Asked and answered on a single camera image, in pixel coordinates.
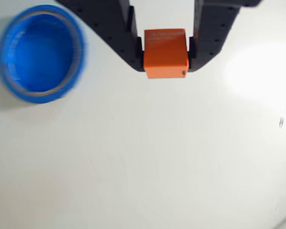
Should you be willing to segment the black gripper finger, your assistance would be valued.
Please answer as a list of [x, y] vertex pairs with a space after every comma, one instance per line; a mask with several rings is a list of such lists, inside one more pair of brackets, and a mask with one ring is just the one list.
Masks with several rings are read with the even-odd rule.
[[85, 22], [110, 48], [138, 72], [144, 72], [142, 39], [134, 6], [128, 0], [58, 0]]
[[242, 7], [256, 7], [260, 0], [196, 0], [194, 32], [189, 39], [189, 72], [210, 62], [222, 49]]

